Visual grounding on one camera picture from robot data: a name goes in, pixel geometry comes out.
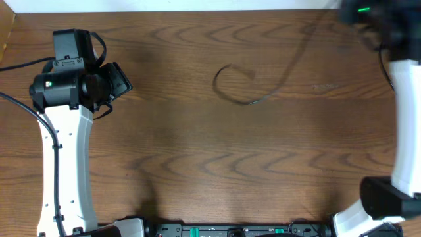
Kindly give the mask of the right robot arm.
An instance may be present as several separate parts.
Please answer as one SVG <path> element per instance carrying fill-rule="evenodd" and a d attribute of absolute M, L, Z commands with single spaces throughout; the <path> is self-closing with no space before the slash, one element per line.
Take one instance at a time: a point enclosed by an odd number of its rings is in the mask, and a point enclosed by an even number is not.
<path fill-rule="evenodd" d="M 332 218 L 333 236 L 369 236 L 420 216 L 420 2 L 341 1 L 339 20 L 378 35 L 395 96 L 395 162 L 389 176 L 362 179 L 359 199 Z"/>

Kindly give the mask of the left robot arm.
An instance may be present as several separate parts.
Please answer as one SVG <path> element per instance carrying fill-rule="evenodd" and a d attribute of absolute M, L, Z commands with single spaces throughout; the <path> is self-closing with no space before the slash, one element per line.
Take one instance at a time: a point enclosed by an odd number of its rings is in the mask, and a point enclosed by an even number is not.
<path fill-rule="evenodd" d="M 99 227 L 89 174 L 93 114 L 131 89 L 116 62 L 43 72 L 34 78 L 30 95 L 41 118 L 43 136 L 43 206 L 38 236 L 143 233 L 139 219 Z"/>

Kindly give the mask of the cardboard box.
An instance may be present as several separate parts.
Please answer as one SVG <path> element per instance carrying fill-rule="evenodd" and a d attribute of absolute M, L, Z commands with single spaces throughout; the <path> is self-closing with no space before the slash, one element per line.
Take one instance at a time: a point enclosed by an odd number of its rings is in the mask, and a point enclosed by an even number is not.
<path fill-rule="evenodd" d="M 7 42 L 10 38 L 11 30 L 14 24 L 16 13 L 1 0 L 0 5 L 0 59 L 3 60 Z"/>

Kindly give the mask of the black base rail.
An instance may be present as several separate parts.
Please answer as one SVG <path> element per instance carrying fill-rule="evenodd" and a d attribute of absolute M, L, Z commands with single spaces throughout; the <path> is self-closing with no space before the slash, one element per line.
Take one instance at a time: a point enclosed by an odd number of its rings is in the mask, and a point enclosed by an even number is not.
<path fill-rule="evenodd" d="M 293 221 L 275 225 L 228 225 L 228 224 L 182 224 L 144 223 L 146 237 L 334 237 L 331 225 L 314 221 Z"/>

